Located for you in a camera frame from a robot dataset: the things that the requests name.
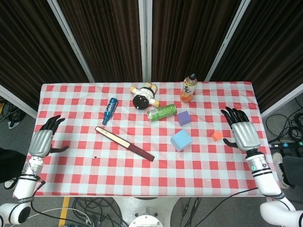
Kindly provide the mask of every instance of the curtain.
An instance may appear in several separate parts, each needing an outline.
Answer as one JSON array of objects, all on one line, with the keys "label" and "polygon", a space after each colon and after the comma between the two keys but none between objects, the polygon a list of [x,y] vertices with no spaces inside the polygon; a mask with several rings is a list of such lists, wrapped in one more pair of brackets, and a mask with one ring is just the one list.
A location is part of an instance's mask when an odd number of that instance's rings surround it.
[{"label": "curtain", "polygon": [[153,0],[152,81],[204,80],[240,0]]},{"label": "curtain", "polygon": [[261,112],[303,83],[303,1],[253,0],[212,81],[251,81]]},{"label": "curtain", "polygon": [[43,83],[88,82],[47,1],[1,1],[0,29],[0,84],[32,108]]},{"label": "curtain", "polygon": [[138,0],[58,0],[96,82],[142,81]]}]

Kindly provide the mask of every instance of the gray floor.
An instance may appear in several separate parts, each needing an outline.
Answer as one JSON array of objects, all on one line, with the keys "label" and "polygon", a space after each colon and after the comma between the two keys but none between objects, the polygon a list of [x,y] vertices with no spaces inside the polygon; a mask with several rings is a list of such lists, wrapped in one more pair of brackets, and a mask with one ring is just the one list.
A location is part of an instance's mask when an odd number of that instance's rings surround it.
[{"label": "gray floor", "polygon": [[[303,95],[297,98],[299,103],[303,105]],[[284,114],[289,116],[292,112],[299,109],[298,104],[293,100],[287,103],[285,106],[281,107],[276,113]],[[279,133],[281,128],[284,125],[285,120],[283,118],[272,118],[268,121],[269,127],[273,132]],[[7,121],[0,123],[0,147],[7,149],[14,149],[23,154],[27,153],[29,143],[32,137],[33,129],[35,125],[35,120],[30,116],[26,118],[14,129],[8,129]],[[275,138],[267,131],[267,137],[269,140]],[[4,190],[3,186],[0,185],[0,204],[6,202],[14,202],[12,198],[13,191]],[[303,201],[303,188],[296,187],[295,189],[285,190],[287,197],[294,201]],[[197,223],[202,217],[204,217],[213,207],[215,207],[223,198],[203,198],[200,204],[200,207],[196,213],[196,216],[193,219],[193,225]],[[70,207],[72,205],[74,198],[71,198]],[[189,211],[185,216],[182,224],[187,220],[187,217],[190,214],[191,205],[194,202],[192,198]],[[35,208],[39,211],[49,210],[53,208],[59,208],[62,206],[62,197],[36,197],[35,198]],[[186,205],[188,198],[181,198],[175,205],[174,210],[171,215],[171,226],[179,227],[180,221],[183,213],[184,206]],[[269,227],[272,225],[267,224],[261,217],[259,213],[259,206],[265,201],[263,197],[257,198],[230,198],[224,202],[213,214],[211,214],[205,221],[203,226],[225,226],[225,227]],[[303,210],[303,204],[294,202],[294,206],[298,210]],[[109,208],[103,208],[104,213],[108,213],[115,221],[118,221],[117,216]],[[51,211],[48,214],[60,216],[60,211]],[[72,212],[68,212],[67,218],[79,221]],[[110,222],[104,222],[103,226],[111,226]],[[31,218],[26,221],[21,226],[23,227],[39,227],[47,226],[54,227],[58,225],[58,220],[48,218],[42,215]]]}]

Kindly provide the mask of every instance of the orange juice bottle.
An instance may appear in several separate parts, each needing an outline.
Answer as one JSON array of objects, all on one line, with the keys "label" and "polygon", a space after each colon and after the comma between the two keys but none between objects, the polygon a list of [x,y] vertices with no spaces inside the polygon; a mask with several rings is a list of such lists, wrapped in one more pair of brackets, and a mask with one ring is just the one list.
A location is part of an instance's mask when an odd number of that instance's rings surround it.
[{"label": "orange juice bottle", "polygon": [[198,81],[196,79],[195,73],[186,77],[183,82],[183,89],[180,95],[181,101],[188,103],[193,99],[193,93],[197,87]]}]

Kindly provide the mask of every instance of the orange cube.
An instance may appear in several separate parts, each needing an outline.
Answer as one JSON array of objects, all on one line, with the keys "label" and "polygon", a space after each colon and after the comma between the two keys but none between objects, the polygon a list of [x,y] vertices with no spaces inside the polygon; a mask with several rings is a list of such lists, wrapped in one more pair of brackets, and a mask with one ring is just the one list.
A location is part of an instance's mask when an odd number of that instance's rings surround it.
[{"label": "orange cube", "polygon": [[212,135],[212,138],[214,141],[217,141],[219,139],[222,139],[223,135],[219,131],[215,131],[214,134]]}]

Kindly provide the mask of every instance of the red and white checkered tablecloth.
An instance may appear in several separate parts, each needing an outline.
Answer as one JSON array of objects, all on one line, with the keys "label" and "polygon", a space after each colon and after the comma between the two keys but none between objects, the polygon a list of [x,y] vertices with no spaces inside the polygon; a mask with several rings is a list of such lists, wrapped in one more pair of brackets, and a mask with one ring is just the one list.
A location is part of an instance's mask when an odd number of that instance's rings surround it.
[{"label": "red and white checkered tablecloth", "polygon": [[[220,131],[232,138],[220,112],[226,106],[243,110],[254,123],[262,142],[259,150],[274,170],[251,83],[199,82],[188,104],[179,98],[181,82],[155,84],[160,106],[175,104],[178,113],[188,111],[190,124],[181,127],[176,115],[149,122],[146,112],[154,107],[135,109],[130,92],[131,85],[144,87],[144,83],[44,84],[35,131],[60,114],[66,120],[53,138],[53,147],[70,147],[43,159],[41,178],[46,184],[37,195],[229,196],[253,188],[256,185],[245,154],[211,137]],[[119,102],[105,129],[154,155],[153,162],[95,131],[96,126],[102,126],[112,97]],[[177,152],[170,138],[181,129],[193,142]],[[254,190],[242,195],[260,193]]]}]

